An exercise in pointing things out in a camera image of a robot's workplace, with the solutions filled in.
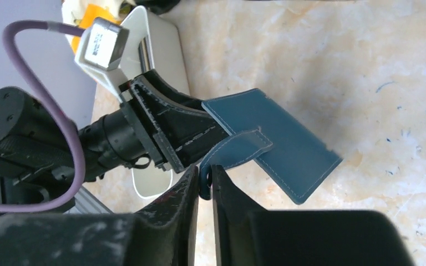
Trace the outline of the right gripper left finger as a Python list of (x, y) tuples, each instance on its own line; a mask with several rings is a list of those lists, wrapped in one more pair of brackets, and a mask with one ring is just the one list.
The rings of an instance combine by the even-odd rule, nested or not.
[(197, 167), (134, 213), (0, 218), (0, 265), (193, 265)]

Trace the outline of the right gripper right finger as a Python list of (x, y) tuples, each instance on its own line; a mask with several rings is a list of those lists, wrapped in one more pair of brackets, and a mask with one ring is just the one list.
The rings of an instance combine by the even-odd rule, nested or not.
[(413, 265), (376, 211), (270, 211), (211, 168), (218, 265)]

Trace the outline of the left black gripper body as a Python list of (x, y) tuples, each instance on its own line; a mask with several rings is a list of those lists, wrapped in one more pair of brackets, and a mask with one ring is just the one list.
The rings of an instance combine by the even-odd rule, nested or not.
[(201, 99), (174, 89), (156, 70), (119, 89), (120, 109), (157, 168), (183, 172), (228, 136)]

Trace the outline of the white oblong plastic tray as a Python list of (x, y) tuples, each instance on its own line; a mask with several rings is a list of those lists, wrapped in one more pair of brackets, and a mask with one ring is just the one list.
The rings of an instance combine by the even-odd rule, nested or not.
[[(189, 94), (189, 83), (177, 27), (136, 6), (122, 21), (129, 30), (120, 68), (128, 78), (155, 69), (177, 91)], [(144, 170), (131, 171), (134, 191), (142, 200), (153, 200), (174, 183), (174, 172), (156, 168), (153, 163)]]

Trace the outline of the blue leather card holder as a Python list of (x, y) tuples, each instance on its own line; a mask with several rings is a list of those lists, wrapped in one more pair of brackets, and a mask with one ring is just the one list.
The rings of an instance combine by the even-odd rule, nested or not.
[(200, 163), (204, 200), (211, 199), (214, 165), (228, 170), (254, 160), (295, 204), (303, 204), (343, 160), (260, 89), (201, 105), (227, 133)]

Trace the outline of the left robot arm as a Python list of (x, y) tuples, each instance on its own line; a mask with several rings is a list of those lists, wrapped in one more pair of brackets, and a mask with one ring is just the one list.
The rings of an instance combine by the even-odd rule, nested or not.
[[(226, 131), (155, 71), (120, 86), (119, 110), (80, 129), (85, 182), (119, 166), (183, 172), (198, 163)], [(0, 89), (0, 204), (37, 204), (67, 192), (73, 156), (59, 127), (34, 97), (20, 88)]]

